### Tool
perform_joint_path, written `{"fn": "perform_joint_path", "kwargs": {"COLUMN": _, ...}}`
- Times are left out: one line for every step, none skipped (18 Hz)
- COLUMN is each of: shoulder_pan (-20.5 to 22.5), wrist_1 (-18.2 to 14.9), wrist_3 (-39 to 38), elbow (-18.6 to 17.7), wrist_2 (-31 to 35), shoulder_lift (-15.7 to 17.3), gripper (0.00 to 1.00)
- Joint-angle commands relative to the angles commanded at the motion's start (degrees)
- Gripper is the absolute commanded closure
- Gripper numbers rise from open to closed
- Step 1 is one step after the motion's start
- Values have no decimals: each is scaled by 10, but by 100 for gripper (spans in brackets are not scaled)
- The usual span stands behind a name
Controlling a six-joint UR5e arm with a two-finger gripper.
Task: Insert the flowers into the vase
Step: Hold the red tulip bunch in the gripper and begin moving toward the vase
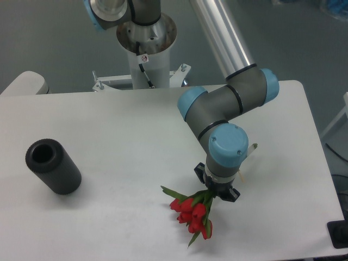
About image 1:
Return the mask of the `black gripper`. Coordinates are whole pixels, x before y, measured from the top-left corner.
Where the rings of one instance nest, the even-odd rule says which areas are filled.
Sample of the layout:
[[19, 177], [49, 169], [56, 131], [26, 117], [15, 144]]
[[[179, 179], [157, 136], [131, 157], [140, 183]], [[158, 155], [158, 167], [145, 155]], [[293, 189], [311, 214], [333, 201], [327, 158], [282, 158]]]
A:
[[226, 183], [213, 181], [213, 179], [206, 174], [205, 165], [203, 163], [198, 163], [194, 171], [199, 181], [202, 184], [206, 184], [206, 187], [214, 191], [223, 201], [235, 202], [240, 197], [240, 192], [233, 188], [232, 181]]

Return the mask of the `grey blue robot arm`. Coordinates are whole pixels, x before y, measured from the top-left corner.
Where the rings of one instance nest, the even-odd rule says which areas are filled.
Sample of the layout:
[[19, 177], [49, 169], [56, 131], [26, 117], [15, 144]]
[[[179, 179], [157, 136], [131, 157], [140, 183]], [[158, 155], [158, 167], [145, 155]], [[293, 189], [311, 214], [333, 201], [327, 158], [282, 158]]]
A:
[[[195, 172], [199, 180], [224, 201], [234, 202], [239, 192], [235, 175], [248, 156], [248, 137], [231, 120], [275, 99], [279, 82], [271, 70], [259, 69], [252, 60], [233, 16], [223, 1], [191, 1], [226, 84], [212, 92], [197, 86], [178, 99], [183, 120], [206, 153]], [[178, 87], [188, 66], [174, 74], [169, 50], [177, 37], [173, 20], [161, 10], [160, 1], [85, 1], [93, 25], [116, 28], [128, 55], [134, 89]]]

